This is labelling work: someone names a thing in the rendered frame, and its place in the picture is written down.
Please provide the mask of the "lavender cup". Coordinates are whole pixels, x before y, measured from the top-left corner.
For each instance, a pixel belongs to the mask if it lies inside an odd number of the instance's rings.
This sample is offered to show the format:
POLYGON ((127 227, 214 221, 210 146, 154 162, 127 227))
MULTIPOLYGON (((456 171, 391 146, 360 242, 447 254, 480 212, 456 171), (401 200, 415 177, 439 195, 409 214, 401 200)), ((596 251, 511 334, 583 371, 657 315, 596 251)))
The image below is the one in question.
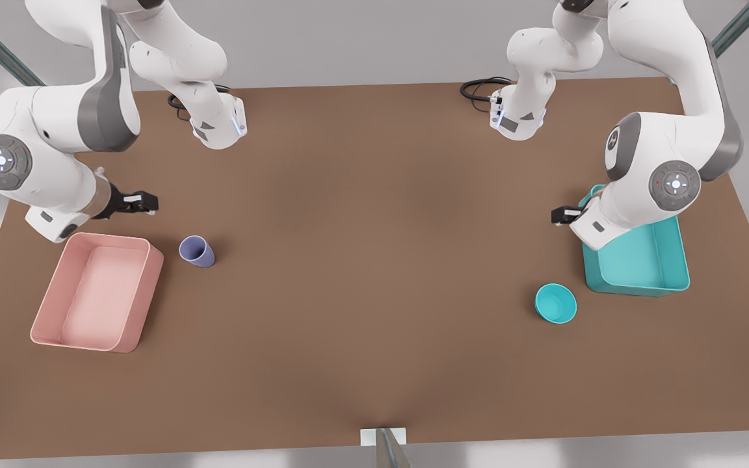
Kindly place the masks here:
POLYGON ((185 237, 179 244, 179 255, 184 261, 200 268, 208 268, 216 263, 215 253, 201 236, 185 237))

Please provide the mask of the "teal rectangular box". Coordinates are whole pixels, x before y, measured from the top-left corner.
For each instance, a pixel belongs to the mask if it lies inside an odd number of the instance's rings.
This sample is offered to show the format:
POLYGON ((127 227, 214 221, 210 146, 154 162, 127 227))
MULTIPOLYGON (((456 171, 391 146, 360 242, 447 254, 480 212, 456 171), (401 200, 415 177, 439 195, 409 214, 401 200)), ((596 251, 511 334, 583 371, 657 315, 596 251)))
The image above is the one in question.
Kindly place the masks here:
POLYGON ((663 297, 690 287, 689 267, 676 216, 639 226, 598 251, 582 245, 592 291, 663 297))

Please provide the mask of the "teal bowl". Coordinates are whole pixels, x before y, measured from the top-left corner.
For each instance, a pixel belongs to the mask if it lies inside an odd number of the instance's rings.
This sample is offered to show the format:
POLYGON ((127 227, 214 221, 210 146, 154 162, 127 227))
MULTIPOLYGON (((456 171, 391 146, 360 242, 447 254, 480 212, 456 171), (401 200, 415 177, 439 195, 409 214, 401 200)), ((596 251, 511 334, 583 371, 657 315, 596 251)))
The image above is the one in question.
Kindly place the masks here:
POLYGON ((544 320, 553 324, 571 322, 577 314, 577 300, 565 285, 542 285, 534 299, 534 307, 544 320))

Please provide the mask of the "pink rectangular box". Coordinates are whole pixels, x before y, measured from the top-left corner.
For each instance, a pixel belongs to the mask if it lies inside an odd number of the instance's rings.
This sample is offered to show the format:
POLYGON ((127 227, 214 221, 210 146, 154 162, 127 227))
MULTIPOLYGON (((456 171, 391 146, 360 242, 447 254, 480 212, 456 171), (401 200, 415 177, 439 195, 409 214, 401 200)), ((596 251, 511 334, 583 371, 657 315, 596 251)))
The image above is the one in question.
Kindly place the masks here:
POLYGON ((36 314, 31 341, 95 352, 133 352, 163 263, 163 252, 144 238, 73 234, 36 314))

